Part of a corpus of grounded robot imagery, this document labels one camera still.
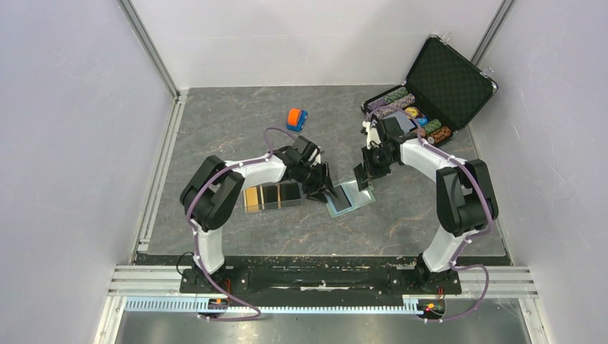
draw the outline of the white wall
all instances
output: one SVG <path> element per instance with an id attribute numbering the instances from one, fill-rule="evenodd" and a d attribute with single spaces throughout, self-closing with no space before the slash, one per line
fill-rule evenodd
<path id="1" fill-rule="evenodd" d="M 133 0 L 177 86 L 401 82 L 430 34 L 471 57 L 500 0 Z"/>
<path id="2" fill-rule="evenodd" d="M 91 343 L 172 102 L 113 0 L 0 4 L 0 343 Z"/>
<path id="3" fill-rule="evenodd" d="M 473 121 L 513 256 L 555 343 L 603 343 L 608 296 L 608 3 L 517 1 L 482 66 L 499 91 Z"/>

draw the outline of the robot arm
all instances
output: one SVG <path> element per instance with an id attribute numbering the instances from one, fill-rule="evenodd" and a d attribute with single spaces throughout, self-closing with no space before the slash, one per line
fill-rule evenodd
<path id="1" fill-rule="evenodd" d="M 479 197 L 465 174 L 453 163 L 423 147 L 416 133 L 404 134 L 395 118 L 364 122 L 367 135 L 362 148 L 364 162 L 355 168 L 359 189 L 369 180 L 391 172 L 390 165 L 409 165 L 437 184 L 437 217 L 440 227 L 430 246 L 420 254 L 416 270 L 422 285 L 437 283 L 450 272 L 450 259 L 470 234 L 486 226 L 487 219 Z M 498 207 L 488 167 L 481 160 L 455 158 L 475 177 L 492 213 Z"/>
<path id="2" fill-rule="evenodd" d="M 291 146 L 273 152 L 273 157 L 248 159 L 244 161 L 223 161 L 209 156 L 194 174 L 180 196 L 180 202 L 187 210 L 202 186 L 218 171 L 226 166 L 239 165 L 218 178 L 214 190 L 207 189 L 192 211 L 191 223 L 196 227 L 196 236 L 208 273 L 216 272 L 224 264 L 222 252 L 222 226 L 228 221 L 232 209 L 243 189 L 264 183 L 295 180 L 302 184 L 302 190 L 309 199 L 327 202 L 324 193 L 334 196 L 329 167 L 321 162 L 320 148 L 303 136 Z"/>

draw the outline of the black metal base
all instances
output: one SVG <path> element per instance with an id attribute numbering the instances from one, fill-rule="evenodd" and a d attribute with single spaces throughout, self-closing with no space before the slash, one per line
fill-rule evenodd
<path id="1" fill-rule="evenodd" d="M 402 295 L 462 293 L 460 278 L 450 272 L 429 285 L 417 284 L 414 269 L 397 267 L 263 267 L 238 264 L 212 275 L 214 281 L 259 306 L 374 306 L 402 305 Z M 202 271 L 184 270 L 180 292 L 217 292 Z"/>

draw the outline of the metal frame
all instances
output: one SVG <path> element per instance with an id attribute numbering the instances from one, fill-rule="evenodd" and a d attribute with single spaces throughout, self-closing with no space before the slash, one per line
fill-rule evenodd
<path id="1" fill-rule="evenodd" d="M 177 86 L 175 86 L 175 82 L 173 81 L 173 78 L 171 78 L 171 74 L 169 74 L 167 67 L 163 63 L 163 60 L 161 59 L 161 56 L 158 53 L 158 50 L 156 50 L 156 47 L 154 46 L 150 35 L 146 31 L 146 28 L 144 27 L 141 18 L 137 14 L 133 3 L 131 2 L 131 0 L 118 0 L 118 4 L 123 9 L 123 12 L 127 17 L 129 24 L 131 24 L 135 35 L 139 39 L 139 42 L 143 46 L 143 49 L 146 51 L 146 54 L 148 54 L 148 57 L 150 57 L 150 60 L 154 64 L 158 75 L 163 80 L 163 84 L 165 84 L 165 87 L 167 88 L 169 93 L 171 93 L 171 96 L 173 96 L 173 98 L 177 100 L 181 93 L 177 89 Z"/>
<path id="2" fill-rule="evenodd" d="M 488 299 L 519 299 L 523 317 L 533 344 L 549 344 L 538 305 L 538 293 L 527 267 L 487 267 L 490 272 Z M 479 297 L 485 281 L 481 271 L 460 273 L 463 293 L 446 295 L 447 299 L 475 299 Z M 103 315 L 95 335 L 96 344 L 114 343 L 121 318 L 127 310 L 156 312 L 193 312 L 205 309 L 209 299 L 225 298 L 219 293 L 181 294 L 181 276 L 173 266 L 117 266 Z M 432 299 L 434 295 L 403 295 L 403 307 L 264 307 L 265 313 L 308 314 L 411 314 L 412 304 L 418 299 Z M 236 307 L 230 312 L 246 312 Z"/>
<path id="3" fill-rule="evenodd" d="M 94 344 L 113 344 L 116 341 L 126 302 L 123 296 L 106 297 Z"/>
<path id="4" fill-rule="evenodd" d="M 471 57 L 471 62 L 474 65 L 478 66 L 480 64 L 481 60 L 483 59 L 483 57 L 485 56 L 485 53 L 488 52 L 488 48 L 490 48 L 490 45 L 496 38 L 496 34 L 498 33 L 498 30 L 503 25 L 503 22 L 505 21 L 507 15 L 513 8 L 513 4 L 515 3 L 515 1 L 516 0 L 503 0 L 503 2 L 500 3 L 500 6 L 498 7 L 496 14 L 494 14 L 494 18 L 492 18 L 490 25 L 485 30 L 485 33 L 484 33 L 483 37 L 481 38 L 481 41 L 479 42 L 477 49 L 475 50 L 475 52 L 473 53 L 473 56 Z"/>
<path id="5" fill-rule="evenodd" d="M 527 267 L 487 267 L 490 272 L 490 286 L 485 296 L 488 299 L 536 299 L 538 293 Z M 460 272 L 461 295 L 446 295 L 450 299 L 470 299 L 481 294 L 485 274 L 474 269 Z M 223 298 L 218 293 L 181 294 L 179 285 L 181 276 L 175 266 L 117 266 L 108 296 L 123 297 L 211 297 Z M 434 295 L 405 295 L 408 298 L 427 299 Z"/>
<path id="6" fill-rule="evenodd" d="M 177 139 L 181 116 L 184 114 L 184 106 L 186 105 L 187 97 L 188 91 L 183 91 L 179 95 L 179 98 L 171 111 L 171 117 L 169 118 L 167 130 L 163 138 L 163 145 L 158 154 L 156 170 L 154 171 L 154 175 L 150 182 L 146 207 L 144 208 L 142 217 L 139 221 L 138 239 L 130 262 L 134 261 L 137 253 L 148 251 L 148 244 L 152 237 L 152 229 L 154 228 L 154 221 L 156 220 L 156 212 L 158 211 L 158 205 L 160 204 L 161 196 L 163 194 L 169 162 L 171 161 L 171 155 L 173 154 L 173 148 Z"/>

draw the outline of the floor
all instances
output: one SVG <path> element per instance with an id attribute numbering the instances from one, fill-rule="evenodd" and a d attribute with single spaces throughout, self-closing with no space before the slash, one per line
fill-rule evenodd
<path id="1" fill-rule="evenodd" d="M 447 315 L 472 301 L 449 300 Z M 125 312 L 117 344 L 135 343 L 531 343 L 517 300 L 486 300 L 455 322 L 423 325 L 407 315 L 268 315 L 266 321 L 203 322 L 193 314 Z"/>
<path id="2" fill-rule="evenodd" d="M 181 254 L 191 250 L 179 195 L 210 155 L 224 160 L 261 156 L 267 150 L 262 131 L 284 128 L 290 108 L 308 111 L 302 131 L 323 148 L 334 183 L 354 178 L 361 162 L 360 134 L 364 101 L 391 86 L 230 87 L 190 90 L 168 167 L 154 224 L 149 254 Z M 290 145 L 279 132 L 275 147 Z M 465 159 L 476 158 L 468 129 L 442 147 Z M 408 166 L 394 165 L 390 176 L 373 182 L 376 202 L 332 219 L 325 204 L 246 214 L 239 207 L 224 225 L 227 255 L 404 255 L 417 256 L 439 226 L 434 184 Z M 469 245 L 465 255 L 503 256 L 498 233 Z"/>

